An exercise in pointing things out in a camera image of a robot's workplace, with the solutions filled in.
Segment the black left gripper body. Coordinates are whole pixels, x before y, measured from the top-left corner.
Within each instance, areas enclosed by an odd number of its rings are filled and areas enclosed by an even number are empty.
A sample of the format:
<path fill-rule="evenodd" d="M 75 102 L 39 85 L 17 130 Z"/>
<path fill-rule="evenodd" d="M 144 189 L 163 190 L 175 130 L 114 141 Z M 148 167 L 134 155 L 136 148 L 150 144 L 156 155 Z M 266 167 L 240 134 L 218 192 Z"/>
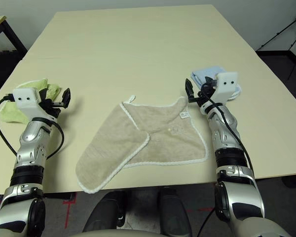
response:
<path fill-rule="evenodd" d="M 63 102 L 53 102 L 51 99 L 43 99 L 39 103 L 40 107 L 50 116 L 58 118 L 61 109 L 64 108 L 65 104 Z"/>

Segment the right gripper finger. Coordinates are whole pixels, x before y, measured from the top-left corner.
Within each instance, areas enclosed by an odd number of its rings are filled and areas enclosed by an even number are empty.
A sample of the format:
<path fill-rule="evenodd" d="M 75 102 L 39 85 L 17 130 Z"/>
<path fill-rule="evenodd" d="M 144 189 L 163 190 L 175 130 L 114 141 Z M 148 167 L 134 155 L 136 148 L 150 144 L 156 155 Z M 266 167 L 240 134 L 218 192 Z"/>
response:
<path fill-rule="evenodd" d="M 189 79 L 185 79 L 185 91 L 188 99 L 194 99 L 193 86 Z"/>

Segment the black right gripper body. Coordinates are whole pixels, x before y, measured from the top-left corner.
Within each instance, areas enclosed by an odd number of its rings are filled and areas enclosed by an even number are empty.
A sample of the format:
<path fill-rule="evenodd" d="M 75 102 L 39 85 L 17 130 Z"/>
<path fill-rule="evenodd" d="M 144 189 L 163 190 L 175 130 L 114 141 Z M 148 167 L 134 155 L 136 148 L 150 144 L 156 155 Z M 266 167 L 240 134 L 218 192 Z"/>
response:
<path fill-rule="evenodd" d="M 205 85 L 201 87 L 200 91 L 198 92 L 198 96 L 194 97 L 194 99 L 189 99 L 190 103 L 197 103 L 199 107 L 204 105 L 206 102 L 209 101 L 211 96 L 214 94 L 215 89 L 211 86 Z"/>

